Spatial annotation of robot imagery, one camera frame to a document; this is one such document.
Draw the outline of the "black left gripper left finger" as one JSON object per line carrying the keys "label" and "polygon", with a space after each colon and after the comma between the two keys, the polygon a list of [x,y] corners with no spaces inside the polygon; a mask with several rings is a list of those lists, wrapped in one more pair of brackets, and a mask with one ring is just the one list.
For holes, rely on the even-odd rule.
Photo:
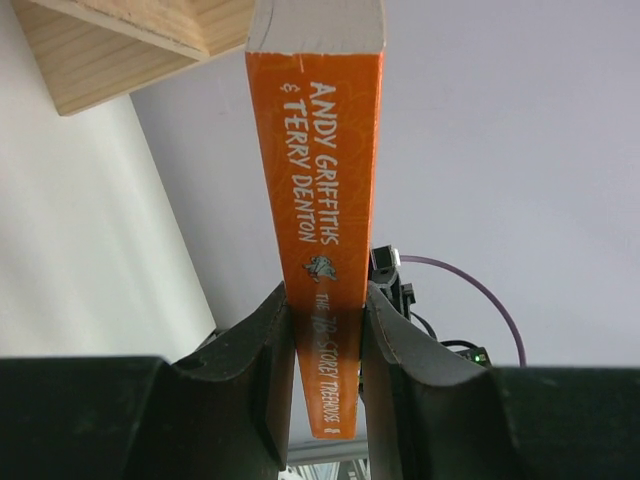
{"label": "black left gripper left finger", "polygon": [[285,291],[194,353],[8,358],[5,479],[274,479],[295,348]]}

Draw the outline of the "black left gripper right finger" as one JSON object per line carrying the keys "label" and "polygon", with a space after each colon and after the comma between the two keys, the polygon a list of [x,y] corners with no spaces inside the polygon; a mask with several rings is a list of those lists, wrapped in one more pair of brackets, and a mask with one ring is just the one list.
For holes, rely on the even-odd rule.
{"label": "black left gripper right finger", "polygon": [[635,479],[635,368],[489,367],[368,289],[363,397],[376,479]]}

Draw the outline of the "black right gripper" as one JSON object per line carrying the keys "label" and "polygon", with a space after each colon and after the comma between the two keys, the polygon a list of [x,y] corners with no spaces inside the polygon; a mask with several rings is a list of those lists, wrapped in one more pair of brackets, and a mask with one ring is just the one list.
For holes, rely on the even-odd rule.
{"label": "black right gripper", "polygon": [[367,297],[367,398],[483,400],[487,369],[452,352],[410,322],[412,287],[394,267],[371,272]]}

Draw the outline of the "orange 78-storey treehouse book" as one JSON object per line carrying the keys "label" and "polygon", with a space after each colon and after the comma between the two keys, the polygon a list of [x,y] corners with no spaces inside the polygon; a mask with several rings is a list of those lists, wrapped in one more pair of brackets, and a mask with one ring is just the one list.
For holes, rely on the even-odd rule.
{"label": "orange 78-storey treehouse book", "polygon": [[247,75],[311,432],[357,434],[386,44],[379,1],[259,1]]}

